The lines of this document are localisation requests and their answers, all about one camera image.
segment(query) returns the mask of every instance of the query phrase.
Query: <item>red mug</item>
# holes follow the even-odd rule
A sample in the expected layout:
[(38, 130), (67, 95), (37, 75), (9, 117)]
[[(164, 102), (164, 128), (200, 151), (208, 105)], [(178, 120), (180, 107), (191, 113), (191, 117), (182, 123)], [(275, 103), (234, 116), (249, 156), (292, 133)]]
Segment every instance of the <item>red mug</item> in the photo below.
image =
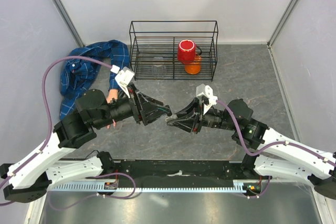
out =
[(195, 60), (196, 48), (201, 52), (198, 55), (202, 54), (202, 50), (196, 46), (196, 44), (189, 39), (184, 39), (179, 43), (179, 48), (177, 50), (177, 59), (183, 64), (190, 64)]

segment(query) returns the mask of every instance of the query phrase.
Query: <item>shirt sleeve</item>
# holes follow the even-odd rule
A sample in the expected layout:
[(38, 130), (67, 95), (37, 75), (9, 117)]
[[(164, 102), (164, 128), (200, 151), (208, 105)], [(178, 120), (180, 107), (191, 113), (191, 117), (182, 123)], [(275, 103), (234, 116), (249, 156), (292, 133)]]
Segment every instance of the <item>shirt sleeve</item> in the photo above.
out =
[[(123, 69), (124, 67), (128, 67), (130, 64), (130, 56), (128, 53), (127, 45), (120, 42), (116, 47), (112, 48), (112, 54), (111, 54), (111, 65), (116, 65), (120, 69)], [(111, 89), (118, 89), (119, 91), (121, 88), (118, 86), (116, 80), (115, 80), (115, 73), (110, 73), (110, 88)]]

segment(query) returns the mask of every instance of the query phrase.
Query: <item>metal frame edge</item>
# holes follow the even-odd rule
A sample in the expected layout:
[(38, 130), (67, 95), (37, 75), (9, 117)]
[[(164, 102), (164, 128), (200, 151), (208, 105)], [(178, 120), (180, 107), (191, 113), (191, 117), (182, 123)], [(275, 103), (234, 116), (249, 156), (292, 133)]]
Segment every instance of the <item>metal frame edge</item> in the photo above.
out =
[(293, 12), (294, 8), (297, 6), (299, 0), (290, 0), (288, 6), (285, 9), (284, 14), (280, 18), (278, 25), (276, 26), (274, 32), (272, 33), (270, 39), (268, 40), (268, 45), (273, 45), (276, 39), (278, 38), (280, 32), (282, 31), (283, 27), (285, 26), (289, 16)]
[(316, 191), (312, 190), (313, 197), (316, 203), (316, 207), (320, 214), (320, 218), (323, 224), (336, 224), (332, 218), (332, 214), (330, 212), (330, 208), (327, 204), (326, 198)]
[(293, 117), (293, 113), (292, 113), (291, 105), (290, 105), (290, 102), (289, 102), (289, 99), (288, 99), (288, 95), (286, 93), (285, 86), (284, 86), (283, 81), (281, 79), (281, 75), (280, 75), (280, 72), (278, 70), (277, 63), (275, 61), (274, 53), (273, 53), (273, 50), (272, 50), (271, 46), (268, 46), (268, 52), (269, 52), (269, 55), (270, 55), (270, 58), (271, 58), (271, 61), (272, 61), (272, 65), (273, 65), (273, 68), (274, 68), (274, 72), (275, 72), (275, 75), (276, 75), (276, 78), (277, 78), (277, 81), (278, 81), (278, 84), (279, 84), (280, 93), (281, 93), (281, 96), (282, 96), (282, 99), (283, 99), (283, 103), (285, 104), (285, 108), (286, 108), (286, 112), (287, 112), (287, 115), (288, 115), (289, 123), (290, 123), (290, 126), (291, 126), (292, 130), (293, 130), (294, 139), (298, 142), (301, 142), (301, 137), (300, 137), (299, 131), (296, 127), (296, 123), (295, 123), (295, 120), (294, 120), (294, 117)]
[(47, 195), (35, 200), (29, 204), (24, 224), (38, 224), (43, 214), (43, 207), (46, 202)]
[(77, 45), (79, 47), (83, 47), (85, 46), (79, 33), (77, 32), (67, 10), (65, 9), (63, 3), (61, 0), (52, 0), (52, 2), (54, 3), (55, 7), (57, 8), (58, 13), (61, 15), (64, 23), (67, 25), (71, 35), (73, 36), (75, 42), (77, 43)]

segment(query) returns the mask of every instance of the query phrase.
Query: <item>blue plaid shirt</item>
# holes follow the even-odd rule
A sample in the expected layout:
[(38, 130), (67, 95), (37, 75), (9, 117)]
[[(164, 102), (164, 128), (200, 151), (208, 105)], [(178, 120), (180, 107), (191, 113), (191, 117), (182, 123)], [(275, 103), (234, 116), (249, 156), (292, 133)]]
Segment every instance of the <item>blue plaid shirt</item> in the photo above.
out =
[[(122, 69), (128, 67), (130, 56), (127, 46), (117, 40), (97, 42), (86, 47), (74, 49), (70, 56), (87, 56), (92, 59), (103, 61), (111, 58), (111, 65)], [(90, 61), (70, 59), (67, 60), (61, 72), (61, 94), (64, 99), (61, 103), (59, 118), (62, 120), (67, 114), (75, 109), (75, 99), (81, 97), (96, 79), (101, 65)], [(115, 81), (115, 73), (110, 74), (110, 89), (118, 89)]]

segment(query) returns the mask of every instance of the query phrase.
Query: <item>white mount bracket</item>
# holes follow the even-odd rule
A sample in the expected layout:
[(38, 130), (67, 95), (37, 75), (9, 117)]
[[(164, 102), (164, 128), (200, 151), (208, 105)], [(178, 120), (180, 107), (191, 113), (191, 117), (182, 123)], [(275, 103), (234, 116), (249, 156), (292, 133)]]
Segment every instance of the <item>white mount bracket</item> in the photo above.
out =
[[(293, 164), (297, 164), (298, 167), (304, 167), (305, 170), (310, 171), (315, 176), (320, 179), (326, 179), (330, 177), (329, 171), (334, 170), (334, 167), (325, 160), (330, 160), (335, 163), (336, 159), (333, 157), (333, 153), (321, 151), (304, 144), (301, 144), (293, 139), (283, 136), (279, 132), (275, 131), (272, 128), (269, 128), (265, 131), (262, 139), (265, 141), (264, 144), (260, 144), (258, 146), (258, 150), (263, 148), (265, 145), (274, 143), (274, 142), (287, 142), (288, 144), (279, 144), (273, 145), (265, 150), (265, 152), (277, 155), (282, 157)], [(295, 143), (297, 145), (303, 146), (317, 154), (320, 154), (324, 157), (324, 159), (319, 159), (316, 156), (302, 150), (296, 148), (294, 146), (289, 145), (289, 143)]]
[(53, 165), (46, 170), (48, 179), (52, 180), (52, 183), (48, 186), (48, 190), (74, 180), (95, 177), (102, 172), (102, 163), (97, 157), (92, 157), (69, 165)]
[(204, 105), (203, 115), (205, 115), (208, 110), (217, 104), (218, 97), (214, 96), (213, 90), (209, 85), (201, 84), (196, 88), (196, 97), (207, 97), (209, 99), (209, 104)]
[(134, 77), (134, 72), (127, 67), (124, 67), (122, 70), (120, 70), (119, 73), (115, 77), (117, 84), (125, 92), (128, 98), (131, 98), (131, 96), (128, 92), (127, 86), (131, 82), (133, 77)]
[(312, 186), (312, 183), (308, 179), (308, 176), (312, 172), (305, 167), (293, 164), (287, 160), (260, 155), (256, 158), (254, 164), (254, 171), (261, 176), (285, 178)]

